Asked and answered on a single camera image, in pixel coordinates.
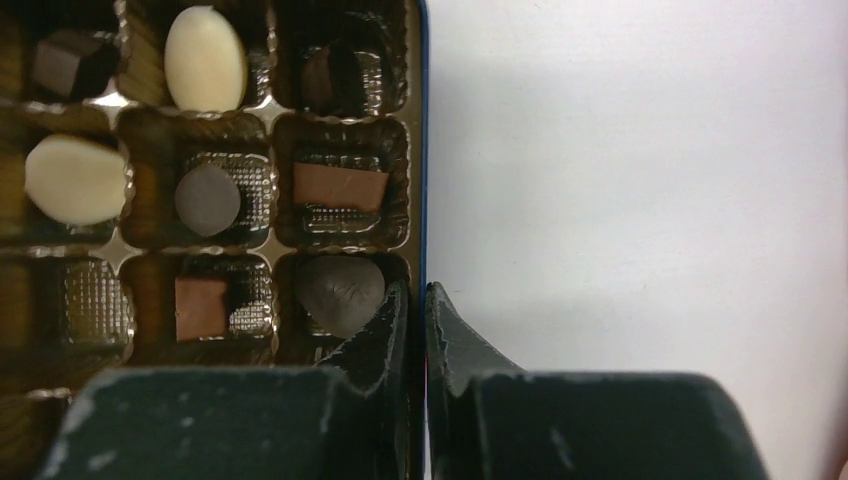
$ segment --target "oval white chocolate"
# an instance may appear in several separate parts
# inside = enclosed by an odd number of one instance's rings
[[[165,43],[165,80],[181,110],[235,110],[247,88],[247,60],[233,26],[212,7],[183,10]]]
[[[24,190],[45,215],[75,226],[117,217],[126,202],[124,159],[116,150],[51,135],[26,158]]]

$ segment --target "dark chocolate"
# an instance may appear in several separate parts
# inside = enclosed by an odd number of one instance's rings
[[[383,203],[389,175],[311,163],[294,164],[295,205],[323,205],[377,212]]]
[[[80,101],[106,90],[118,65],[114,45],[74,30],[57,30],[38,42],[33,82],[62,100]]]
[[[174,204],[180,220],[201,237],[229,228],[241,209],[241,194],[222,168],[201,165],[188,172],[177,185]]]
[[[327,333],[350,338],[377,313],[386,292],[374,262],[360,257],[327,255],[303,265],[294,294]]]
[[[318,115],[365,115],[368,99],[362,67],[353,49],[333,42],[307,59],[300,79],[306,108]]]
[[[177,341],[220,337],[227,332],[227,282],[217,278],[177,277]]]

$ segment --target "white background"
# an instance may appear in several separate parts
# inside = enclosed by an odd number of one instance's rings
[[[682,370],[848,457],[848,2],[430,0],[429,278],[531,369]]]

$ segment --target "gold plastic tray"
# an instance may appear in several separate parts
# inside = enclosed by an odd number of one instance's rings
[[[197,4],[221,12],[248,52],[237,111],[180,112],[169,96],[165,39],[177,14]],[[0,478],[32,474],[74,393],[105,368],[311,365],[329,354],[340,340],[292,295],[297,267],[316,255],[372,258],[417,303],[420,15],[413,0],[0,6]],[[102,95],[57,104],[30,81],[36,44],[59,28],[119,46]],[[305,58],[337,39],[363,66],[363,118],[319,118],[301,103]],[[28,200],[24,160],[52,133],[122,152],[129,182],[120,218],[73,228]],[[293,162],[388,172],[381,212],[296,207]],[[203,163],[227,170],[243,200],[236,223],[208,239],[180,223],[173,201],[182,176]],[[174,278],[186,271],[228,278],[236,308],[222,338],[176,342]]]

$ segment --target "chocolate tray compartment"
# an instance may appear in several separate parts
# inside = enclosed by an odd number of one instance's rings
[[[135,186],[121,225],[127,243],[143,249],[255,247],[268,238],[274,174],[258,118],[230,112],[190,119],[136,109],[119,117],[118,136],[128,152]],[[226,170],[242,197],[235,223],[209,238],[189,230],[174,205],[180,180],[205,163]]]
[[[0,397],[0,478],[33,478],[68,407],[67,398]]]
[[[109,241],[117,219],[74,227],[47,217],[24,192],[25,163],[45,137],[62,133],[117,148],[106,115],[69,106],[61,113],[26,108],[0,108],[0,247],[102,245]]]
[[[0,395],[79,389],[118,366],[132,339],[131,306],[95,258],[0,260]]]
[[[378,119],[357,124],[282,117],[274,126],[279,173],[276,234],[293,248],[401,246],[409,234],[409,137],[403,124]],[[294,205],[294,163],[389,174],[380,212]]]
[[[58,29],[72,29],[92,38],[116,44],[118,19],[112,0],[47,0],[40,2],[2,2],[0,5],[0,97],[13,102],[77,103],[85,99],[74,95],[62,99],[31,79],[38,42]],[[104,67],[103,88],[109,73],[118,66],[118,49],[114,64]]]
[[[222,337],[177,342],[174,282],[179,275],[221,278],[228,330]],[[121,267],[136,309],[128,365],[270,364],[275,330],[271,271],[255,255],[150,254]]]
[[[399,110],[407,97],[406,7],[401,0],[273,0],[277,64],[274,98],[304,110],[301,71],[321,47],[342,41],[356,54],[366,94],[364,116]]]
[[[242,106],[260,104],[268,95],[270,57],[268,6],[265,0],[119,0],[125,5],[127,42],[118,91],[146,105],[174,106],[164,71],[165,41],[180,12],[211,5],[233,26],[247,54],[248,79]]]
[[[321,255],[286,255],[274,268],[280,309],[280,328],[277,331],[280,348],[275,359],[278,365],[312,365],[332,353],[343,341],[325,333],[294,296],[298,269],[319,256]],[[388,253],[354,256],[374,262],[383,272],[387,287],[397,281],[410,285],[409,264],[403,257]]]

